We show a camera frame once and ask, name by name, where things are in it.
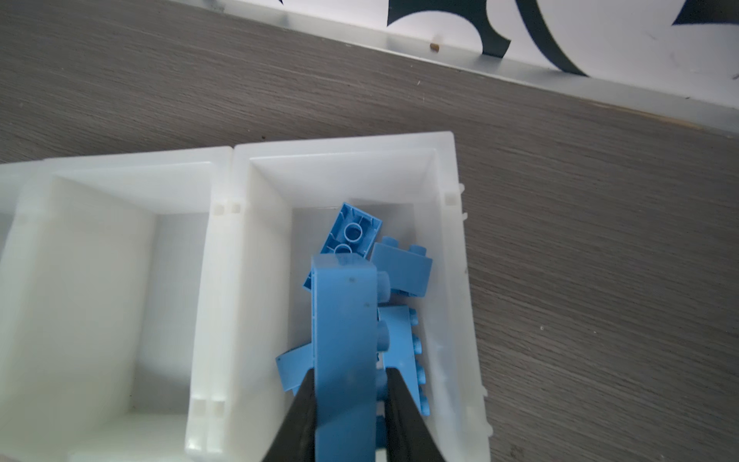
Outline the blue lego brick cluster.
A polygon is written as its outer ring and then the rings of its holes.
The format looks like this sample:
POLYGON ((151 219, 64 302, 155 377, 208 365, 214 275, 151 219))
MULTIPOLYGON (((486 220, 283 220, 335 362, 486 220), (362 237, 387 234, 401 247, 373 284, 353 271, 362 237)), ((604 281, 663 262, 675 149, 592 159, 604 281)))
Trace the blue lego brick cluster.
POLYGON ((317 461, 373 461, 376 452, 377 307, 390 299, 385 271, 353 254, 311 260, 317 461))

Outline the blue lego brick bottom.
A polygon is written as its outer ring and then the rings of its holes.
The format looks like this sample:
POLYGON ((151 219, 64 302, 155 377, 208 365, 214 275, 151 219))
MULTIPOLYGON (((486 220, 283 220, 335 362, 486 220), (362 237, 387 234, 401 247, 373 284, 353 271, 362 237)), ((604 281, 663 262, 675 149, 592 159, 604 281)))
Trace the blue lego brick bottom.
POLYGON ((430 415, 430 405, 423 392, 426 384, 425 369, 419 357, 423 353, 420 338, 413 332, 419 325, 419 316, 415 309, 407 305, 387 305, 378 308, 378 319, 388 327, 389 348, 382 354, 385 369, 397 369, 423 417, 430 415))

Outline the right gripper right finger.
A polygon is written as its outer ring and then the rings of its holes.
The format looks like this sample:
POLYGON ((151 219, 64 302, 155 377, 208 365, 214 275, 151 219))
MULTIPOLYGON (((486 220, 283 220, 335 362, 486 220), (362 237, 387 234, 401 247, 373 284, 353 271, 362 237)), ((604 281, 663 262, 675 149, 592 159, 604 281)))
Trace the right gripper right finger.
POLYGON ((389 368, 384 402, 387 460, 444 462, 398 369, 389 368))

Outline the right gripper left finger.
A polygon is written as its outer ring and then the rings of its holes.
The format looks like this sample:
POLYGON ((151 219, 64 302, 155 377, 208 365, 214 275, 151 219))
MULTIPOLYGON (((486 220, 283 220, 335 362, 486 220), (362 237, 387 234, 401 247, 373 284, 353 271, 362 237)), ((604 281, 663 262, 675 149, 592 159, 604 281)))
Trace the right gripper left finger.
POLYGON ((310 369, 274 437, 264 462, 314 462, 317 428, 315 373, 310 369))

